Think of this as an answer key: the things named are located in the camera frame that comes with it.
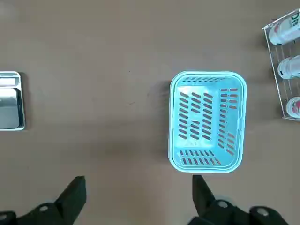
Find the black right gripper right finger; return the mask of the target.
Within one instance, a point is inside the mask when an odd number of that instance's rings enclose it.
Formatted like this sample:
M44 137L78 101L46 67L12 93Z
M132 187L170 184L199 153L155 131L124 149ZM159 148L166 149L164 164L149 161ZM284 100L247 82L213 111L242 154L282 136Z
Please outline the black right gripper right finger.
M216 199L201 175L192 177L192 197L198 213L190 225L288 225L276 210L266 206L241 210L223 199Z

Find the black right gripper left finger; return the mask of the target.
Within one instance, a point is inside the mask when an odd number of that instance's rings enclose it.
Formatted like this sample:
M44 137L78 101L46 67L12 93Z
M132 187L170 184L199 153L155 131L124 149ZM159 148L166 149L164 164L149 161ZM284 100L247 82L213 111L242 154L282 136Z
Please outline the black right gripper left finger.
M43 203L18 217L12 210L0 213L2 225L72 225L86 203L86 179L75 177L54 202Z

